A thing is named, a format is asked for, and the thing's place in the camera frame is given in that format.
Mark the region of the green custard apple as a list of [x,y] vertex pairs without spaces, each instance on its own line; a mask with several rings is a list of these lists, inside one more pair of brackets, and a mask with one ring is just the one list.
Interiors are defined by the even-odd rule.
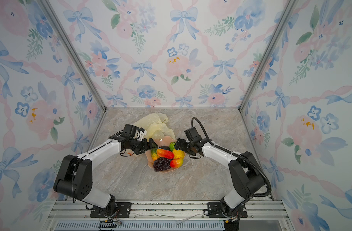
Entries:
[[176,144],[175,141],[173,141],[173,142],[171,142],[171,143],[169,144],[169,149],[170,149],[171,152],[175,149],[175,144]]

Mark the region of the pink scalloped plate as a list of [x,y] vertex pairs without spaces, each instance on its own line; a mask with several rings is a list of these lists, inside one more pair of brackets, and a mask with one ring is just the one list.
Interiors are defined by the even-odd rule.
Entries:
[[145,152],[150,168],[155,172],[167,173],[183,165],[186,153],[175,148],[175,139],[165,136],[154,141],[156,147]]

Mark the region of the yellow plastic bag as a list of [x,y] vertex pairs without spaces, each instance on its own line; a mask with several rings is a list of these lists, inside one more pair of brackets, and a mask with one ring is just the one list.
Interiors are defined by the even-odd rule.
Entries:
[[167,123],[169,122],[168,116],[163,113],[152,113],[145,117],[142,117],[132,125],[139,129],[144,129],[144,132],[140,132],[140,140],[146,138],[149,140],[152,138],[155,140],[162,140],[164,137],[169,136],[172,140],[176,139],[175,133],[172,129],[168,128]]

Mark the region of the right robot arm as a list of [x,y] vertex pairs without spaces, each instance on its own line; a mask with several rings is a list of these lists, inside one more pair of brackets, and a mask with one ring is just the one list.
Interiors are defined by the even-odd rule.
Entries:
[[252,198],[271,194],[271,183],[250,152],[233,152],[206,139],[200,142],[178,139],[175,149],[190,155],[200,154],[227,167],[233,189],[220,201],[221,212],[226,217],[237,216]]

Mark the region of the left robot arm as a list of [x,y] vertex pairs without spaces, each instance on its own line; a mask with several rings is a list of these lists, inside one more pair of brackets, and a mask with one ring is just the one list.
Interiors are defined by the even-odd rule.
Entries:
[[113,135],[103,144],[83,154],[67,155],[62,160],[53,189],[73,200],[91,204],[101,215],[112,217],[118,211],[115,196],[93,186],[94,168],[126,149],[139,155],[158,147],[153,139],[140,140]]

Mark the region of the yellow lemon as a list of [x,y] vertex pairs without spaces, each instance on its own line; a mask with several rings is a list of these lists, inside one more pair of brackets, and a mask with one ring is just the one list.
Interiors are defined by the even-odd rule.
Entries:
[[185,152],[182,150],[173,150],[173,154],[174,154],[174,159],[184,159],[185,158]]

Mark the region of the green yellow cucumber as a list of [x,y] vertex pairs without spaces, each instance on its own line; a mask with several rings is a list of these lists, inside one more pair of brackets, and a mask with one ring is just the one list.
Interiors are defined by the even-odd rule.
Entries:
[[157,148],[151,149],[150,154],[153,162],[159,159],[159,155],[157,154]]

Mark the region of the red yellow peach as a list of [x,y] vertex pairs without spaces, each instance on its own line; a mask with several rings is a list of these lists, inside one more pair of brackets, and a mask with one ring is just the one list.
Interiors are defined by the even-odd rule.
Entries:
[[172,159],[170,162],[170,167],[171,168],[179,168],[183,165],[183,163],[184,163],[183,158]]

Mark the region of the purple grape bunch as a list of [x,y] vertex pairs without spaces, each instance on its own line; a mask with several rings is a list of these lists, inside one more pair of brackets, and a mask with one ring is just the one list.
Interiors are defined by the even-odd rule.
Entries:
[[161,171],[166,171],[166,170],[170,169],[171,168],[170,162],[171,162],[171,159],[166,159],[166,158],[160,157],[158,160],[153,162],[154,171],[161,172]]

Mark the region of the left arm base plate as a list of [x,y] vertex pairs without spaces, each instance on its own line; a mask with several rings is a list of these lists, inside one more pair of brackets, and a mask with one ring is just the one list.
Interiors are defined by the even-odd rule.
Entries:
[[130,202],[109,203],[105,208],[93,206],[90,218],[129,218],[131,206]]

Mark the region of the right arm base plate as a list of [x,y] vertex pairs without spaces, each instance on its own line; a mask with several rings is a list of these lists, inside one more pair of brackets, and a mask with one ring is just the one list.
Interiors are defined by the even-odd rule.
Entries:
[[234,209],[221,202],[209,202],[207,203],[207,209],[204,210],[203,214],[209,218],[247,218],[247,210],[244,205],[239,205]]

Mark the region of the aluminium front rail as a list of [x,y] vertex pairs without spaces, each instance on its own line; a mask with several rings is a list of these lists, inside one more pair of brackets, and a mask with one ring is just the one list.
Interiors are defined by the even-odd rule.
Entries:
[[57,201],[44,231],[292,231],[281,201],[251,201],[241,214],[223,216],[218,201],[120,200],[113,218],[84,203]]

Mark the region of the left corner aluminium post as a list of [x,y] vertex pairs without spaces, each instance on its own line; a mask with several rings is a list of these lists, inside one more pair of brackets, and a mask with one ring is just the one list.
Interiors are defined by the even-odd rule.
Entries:
[[39,4],[43,13],[46,15],[47,19],[52,24],[52,27],[54,28],[54,30],[57,32],[60,39],[62,40],[62,43],[63,43],[65,50],[67,51],[69,57],[71,58],[72,62],[75,65],[75,67],[77,68],[77,70],[81,74],[83,81],[87,85],[88,89],[91,91],[94,99],[98,102],[101,110],[103,110],[105,112],[107,107],[104,105],[104,102],[103,102],[99,92],[97,91],[96,87],[94,86],[94,82],[91,80],[91,78],[87,74],[85,67],[84,67],[78,53],[76,52],[72,42],[70,41],[70,39],[68,37],[68,34],[66,33],[65,29],[63,28],[62,23],[60,22],[56,13],[54,12],[52,5],[50,4],[49,1],[46,1],[46,0],[37,1],[37,3]]

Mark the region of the corner aluminium post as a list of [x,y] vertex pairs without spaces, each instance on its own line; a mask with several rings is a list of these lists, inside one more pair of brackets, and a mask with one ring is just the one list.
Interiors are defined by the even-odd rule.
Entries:
[[94,99],[98,102],[101,110],[103,110],[105,112],[107,107],[104,105],[104,102],[103,102],[99,92],[97,91],[96,87],[94,86],[94,82],[91,80],[91,78],[87,74],[85,67],[84,67],[78,53],[76,52],[72,42],[70,41],[70,39],[68,37],[68,34],[66,33],[65,29],[63,28],[62,23],[60,22],[56,13],[54,12],[52,5],[50,4],[49,1],[46,1],[46,0],[37,1],[37,3],[39,4],[43,13],[46,15],[47,19],[52,24],[52,27],[54,28],[54,30],[57,32],[60,39],[62,40],[62,43],[63,43],[65,50],[67,51],[69,57],[71,58],[72,62],[75,65],[75,67],[77,68],[77,70],[81,74],[83,81],[87,85],[88,89],[91,91]]
[[272,34],[272,37],[270,38],[267,47],[263,53],[263,57],[261,59],[260,64],[257,67],[257,70],[255,74],[253,75],[253,78],[248,85],[248,89],[244,95],[244,99],[241,102],[241,105],[239,107],[239,112],[243,113],[245,107],[248,105],[249,98],[251,94],[253,93],[253,90],[255,88],[256,83],[259,81],[261,74],[263,73],[263,70],[268,63],[274,49],[276,48],[278,39],[280,38],[281,34],[283,33],[284,27],[286,26],[287,22],[289,21],[289,18],[292,15],[293,8],[295,7],[297,1],[296,0],[289,0],[287,2],[286,7],[284,8],[280,18],[279,22],[277,23],[275,30]]

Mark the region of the right corner aluminium post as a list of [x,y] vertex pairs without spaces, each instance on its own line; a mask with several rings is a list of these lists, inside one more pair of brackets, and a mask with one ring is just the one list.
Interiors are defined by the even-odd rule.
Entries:
[[268,63],[274,49],[276,48],[278,39],[280,38],[281,34],[283,33],[284,27],[286,26],[287,22],[289,21],[289,18],[292,15],[293,8],[295,7],[297,1],[296,0],[289,0],[287,2],[286,7],[284,8],[280,18],[279,22],[277,23],[275,30],[272,34],[272,37],[270,38],[267,47],[263,53],[263,57],[261,59],[260,64],[257,67],[257,70],[255,74],[253,75],[253,78],[248,85],[248,89],[244,95],[244,99],[241,102],[241,105],[239,107],[239,112],[243,113],[245,107],[248,105],[249,98],[251,94],[253,93],[253,90],[255,88],[256,83],[259,81],[261,74],[263,73],[263,70]]

